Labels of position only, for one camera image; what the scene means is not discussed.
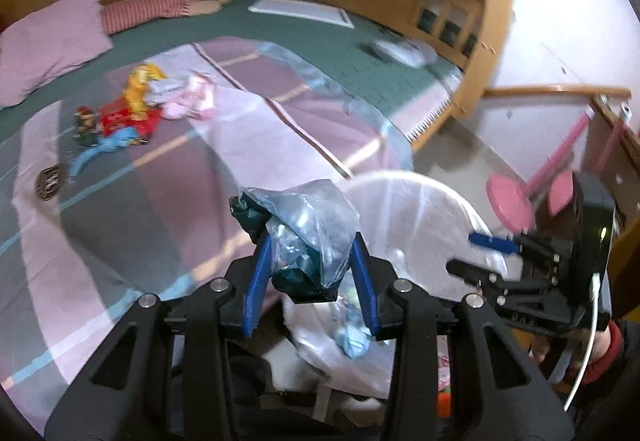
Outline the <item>pink stool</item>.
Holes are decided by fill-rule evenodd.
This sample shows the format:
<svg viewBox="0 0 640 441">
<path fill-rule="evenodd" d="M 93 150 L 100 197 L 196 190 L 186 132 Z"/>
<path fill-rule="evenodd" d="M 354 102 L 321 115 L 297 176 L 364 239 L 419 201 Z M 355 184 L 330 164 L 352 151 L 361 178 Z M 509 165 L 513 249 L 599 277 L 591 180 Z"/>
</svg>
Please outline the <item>pink stool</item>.
<svg viewBox="0 0 640 441">
<path fill-rule="evenodd" d="M 558 216 L 577 193 L 573 181 L 585 172 L 610 190 L 621 225 L 639 215 L 639 165 L 624 150 L 630 138 L 631 109 L 620 105 L 610 124 L 598 124 L 586 109 L 547 161 L 526 181 L 492 175 L 486 183 L 491 209 L 512 233 L 530 231 L 544 218 Z"/>
</svg>

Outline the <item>pink wrapper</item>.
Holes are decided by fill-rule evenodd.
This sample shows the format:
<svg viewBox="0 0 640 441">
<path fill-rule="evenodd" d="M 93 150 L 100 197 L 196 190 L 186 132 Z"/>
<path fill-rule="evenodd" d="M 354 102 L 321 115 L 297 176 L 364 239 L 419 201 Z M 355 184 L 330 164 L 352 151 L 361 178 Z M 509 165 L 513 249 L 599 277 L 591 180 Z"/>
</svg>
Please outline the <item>pink wrapper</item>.
<svg viewBox="0 0 640 441">
<path fill-rule="evenodd" d="M 160 103 L 163 120 L 209 120 L 215 113 L 216 85 L 209 76 L 192 74 Z"/>
</svg>

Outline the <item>white plastic trash bag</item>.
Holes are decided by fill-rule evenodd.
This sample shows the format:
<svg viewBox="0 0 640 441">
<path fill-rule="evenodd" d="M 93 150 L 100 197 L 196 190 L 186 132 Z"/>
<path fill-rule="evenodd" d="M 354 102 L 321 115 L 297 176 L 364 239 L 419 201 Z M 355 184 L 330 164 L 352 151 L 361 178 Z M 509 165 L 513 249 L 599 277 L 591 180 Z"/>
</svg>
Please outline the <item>white plastic trash bag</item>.
<svg viewBox="0 0 640 441">
<path fill-rule="evenodd" d="M 428 294 L 460 300 L 471 286 L 451 276 L 446 263 L 458 258 L 473 265 L 508 273 L 501 253 L 472 245 L 472 232 L 489 229 L 473 206 L 446 184 L 402 170 L 367 172 L 338 185 L 360 216 L 360 230 L 369 253 L 390 261 L 401 279 Z M 385 399 L 390 391 L 395 344 L 370 346 L 351 359 L 335 341 L 343 323 L 345 303 L 357 303 L 355 286 L 345 279 L 336 302 L 295 305 L 283 300 L 285 324 L 299 355 L 334 390 Z"/>
</svg>

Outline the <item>striped plush doll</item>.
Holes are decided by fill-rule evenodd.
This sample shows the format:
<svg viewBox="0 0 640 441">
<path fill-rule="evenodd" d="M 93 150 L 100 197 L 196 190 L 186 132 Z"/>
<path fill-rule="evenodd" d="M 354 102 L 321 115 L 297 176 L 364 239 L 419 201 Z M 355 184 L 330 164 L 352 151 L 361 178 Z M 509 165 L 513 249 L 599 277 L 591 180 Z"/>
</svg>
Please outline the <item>striped plush doll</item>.
<svg viewBox="0 0 640 441">
<path fill-rule="evenodd" d="M 219 12 L 232 0 L 121 0 L 105 5 L 103 31 L 115 35 L 158 19 L 190 18 Z"/>
</svg>

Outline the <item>yellow chip bag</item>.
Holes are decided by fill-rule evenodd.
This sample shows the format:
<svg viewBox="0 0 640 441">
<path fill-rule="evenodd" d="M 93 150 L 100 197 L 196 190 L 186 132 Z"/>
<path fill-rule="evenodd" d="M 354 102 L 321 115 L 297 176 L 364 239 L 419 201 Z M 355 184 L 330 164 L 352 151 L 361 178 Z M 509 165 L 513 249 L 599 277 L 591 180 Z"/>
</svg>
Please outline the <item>yellow chip bag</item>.
<svg viewBox="0 0 640 441">
<path fill-rule="evenodd" d="M 144 96 L 148 91 L 149 83 L 166 78 L 166 74 L 152 63 L 139 64 L 131 71 L 126 86 L 122 90 L 122 100 L 124 100 L 132 120 L 140 122 L 140 120 L 148 118 L 149 108 L 144 102 Z"/>
</svg>

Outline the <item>clear plastic bag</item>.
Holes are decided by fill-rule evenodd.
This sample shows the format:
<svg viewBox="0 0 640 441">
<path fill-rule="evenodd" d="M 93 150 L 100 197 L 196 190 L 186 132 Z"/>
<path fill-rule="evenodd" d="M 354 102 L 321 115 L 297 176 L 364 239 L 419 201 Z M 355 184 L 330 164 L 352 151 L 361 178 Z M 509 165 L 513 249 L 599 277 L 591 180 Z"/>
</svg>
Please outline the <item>clear plastic bag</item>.
<svg viewBox="0 0 640 441">
<path fill-rule="evenodd" d="M 271 241 L 273 287 L 296 303 L 333 301 L 348 270 L 359 214 L 329 179 L 283 191 L 243 188 L 230 213 L 257 243 Z"/>
</svg>

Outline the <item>white handheld device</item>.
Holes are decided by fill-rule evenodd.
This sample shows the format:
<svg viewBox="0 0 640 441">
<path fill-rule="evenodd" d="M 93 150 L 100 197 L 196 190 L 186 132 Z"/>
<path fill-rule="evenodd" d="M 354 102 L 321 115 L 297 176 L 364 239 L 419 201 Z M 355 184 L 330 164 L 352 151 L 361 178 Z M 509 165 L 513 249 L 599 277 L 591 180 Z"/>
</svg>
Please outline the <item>white handheld device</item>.
<svg viewBox="0 0 640 441">
<path fill-rule="evenodd" d="M 373 52 L 384 60 L 391 60 L 408 68 L 426 68 L 438 60 L 436 50 L 420 40 L 403 39 L 397 42 L 376 40 L 372 44 Z"/>
</svg>

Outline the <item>light blue cloth rag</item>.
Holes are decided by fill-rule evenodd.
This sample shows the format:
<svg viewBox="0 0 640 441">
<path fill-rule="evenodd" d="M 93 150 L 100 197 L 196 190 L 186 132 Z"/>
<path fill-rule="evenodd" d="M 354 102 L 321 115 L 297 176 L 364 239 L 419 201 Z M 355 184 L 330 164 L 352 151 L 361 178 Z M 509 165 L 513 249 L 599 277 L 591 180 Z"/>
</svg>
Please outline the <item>light blue cloth rag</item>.
<svg viewBox="0 0 640 441">
<path fill-rule="evenodd" d="M 115 130 L 107 137 L 100 137 L 95 146 L 85 149 L 71 163 L 68 168 L 70 179 L 76 178 L 82 169 L 91 163 L 97 156 L 105 153 L 113 153 L 131 146 L 134 141 L 140 138 L 138 131 L 134 127 L 124 127 Z"/>
</svg>

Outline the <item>pink plaid blanket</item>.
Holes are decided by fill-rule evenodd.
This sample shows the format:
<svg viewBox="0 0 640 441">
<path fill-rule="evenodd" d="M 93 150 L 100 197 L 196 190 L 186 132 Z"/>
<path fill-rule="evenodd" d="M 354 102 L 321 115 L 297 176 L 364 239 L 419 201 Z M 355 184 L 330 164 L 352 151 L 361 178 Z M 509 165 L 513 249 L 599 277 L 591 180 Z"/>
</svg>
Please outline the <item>pink plaid blanket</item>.
<svg viewBox="0 0 640 441">
<path fill-rule="evenodd" d="M 210 79 L 212 117 L 160 123 L 148 143 L 73 174 L 75 111 L 118 97 L 129 71 L 116 68 L 2 142 L 1 385 L 36 429 L 141 295 L 189 294 L 250 251 L 229 212 L 239 188 L 412 165 L 408 140 L 373 105 L 272 42 L 221 37 L 152 63 Z"/>
</svg>

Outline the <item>green bed mat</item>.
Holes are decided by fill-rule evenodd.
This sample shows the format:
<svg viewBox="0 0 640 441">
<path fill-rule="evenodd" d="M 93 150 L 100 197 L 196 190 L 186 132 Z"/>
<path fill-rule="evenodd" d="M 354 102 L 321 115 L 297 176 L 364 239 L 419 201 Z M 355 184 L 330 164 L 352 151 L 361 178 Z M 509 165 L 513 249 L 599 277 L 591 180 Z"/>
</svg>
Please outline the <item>green bed mat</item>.
<svg viewBox="0 0 640 441">
<path fill-rule="evenodd" d="M 459 68 L 444 58 L 420 70 L 380 60 L 370 45 L 378 39 L 392 39 L 392 32 L 360 16 L 351 16 L 354 26 L 346 28 L 250 12 L 248 7 L 254 1 L 234 0 L 216 14 L 160 19 L 115 35 L 109 52 L 29 94 L 21 104 L 3 109 L 1 138 L 11 137 L 47 105 L 76 94 L 115 68 L 189 42 L 224 36 L 274 42 L 291 50 L 387 117 L 412 102 L 428 86 L 436 85 L 452 94 L 461 82 Z"/>
</svg>

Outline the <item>pink pillow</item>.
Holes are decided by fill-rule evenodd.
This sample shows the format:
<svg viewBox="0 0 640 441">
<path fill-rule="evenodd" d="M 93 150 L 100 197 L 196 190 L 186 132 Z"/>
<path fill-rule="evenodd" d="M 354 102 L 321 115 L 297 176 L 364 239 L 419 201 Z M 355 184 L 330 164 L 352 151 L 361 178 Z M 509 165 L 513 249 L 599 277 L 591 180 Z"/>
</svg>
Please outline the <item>pink pillow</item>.
<svg viewBox="0 0 640 441">
<path fill-rule="evenodd" d="M 59 0 L 1 34 L 1 106 L 12 108 L 32 91 L 112 49 L 103 31 L 102 0 Z"/>
</svg>

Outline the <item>red snack wrapper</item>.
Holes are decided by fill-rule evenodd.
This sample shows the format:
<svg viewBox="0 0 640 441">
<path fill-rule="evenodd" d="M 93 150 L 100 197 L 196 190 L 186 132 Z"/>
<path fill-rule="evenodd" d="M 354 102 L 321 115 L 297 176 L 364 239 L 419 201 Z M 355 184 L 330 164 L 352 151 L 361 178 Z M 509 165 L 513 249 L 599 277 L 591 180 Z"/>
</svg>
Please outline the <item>red snack wrapper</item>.
<svg viewBox="0 0 640 441">
<path fill-rule="evenodd" d="M 145 120 L 134 120 L 126 102 L 117 99 L 102 105 L 98 109 L 98 120 L 104 137 L 113 135 L 115 131 L 132 127 L 140 138 L 150 138 L 160 122 L 162 111 L 157 108 L 148 109 Z"/>
</svg>

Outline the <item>dark green snack bag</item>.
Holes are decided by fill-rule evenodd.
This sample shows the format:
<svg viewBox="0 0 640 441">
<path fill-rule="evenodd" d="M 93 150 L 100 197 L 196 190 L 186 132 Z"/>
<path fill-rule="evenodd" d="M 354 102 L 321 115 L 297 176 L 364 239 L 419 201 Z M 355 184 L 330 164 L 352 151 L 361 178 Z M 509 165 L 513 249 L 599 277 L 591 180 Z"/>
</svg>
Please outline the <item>dark green snack bag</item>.
<svg viewBox="0 0 640 441">
<path fill-rule="evenodd" d="M 96 113 L 87 106 L 78 106 L 75 112 L 74 138 L 81 146 L 95 146 L 99 141 L 99 122 Z"/>
</svg>

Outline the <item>white tissue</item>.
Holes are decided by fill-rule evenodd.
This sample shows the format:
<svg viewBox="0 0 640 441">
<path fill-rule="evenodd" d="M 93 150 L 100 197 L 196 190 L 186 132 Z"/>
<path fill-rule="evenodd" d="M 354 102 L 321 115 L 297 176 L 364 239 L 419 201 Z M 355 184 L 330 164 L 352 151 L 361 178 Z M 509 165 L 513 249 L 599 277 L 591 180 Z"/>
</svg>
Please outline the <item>white tissue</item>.
<svg viewBox="0 0 640 441">
<path fill-rule="evenodd" d="M 178 96 L 184 87 L 183 79 L 160 79 L 149 82 L 144 100 L 149 105 L 162 105 Z"/>
</svg>

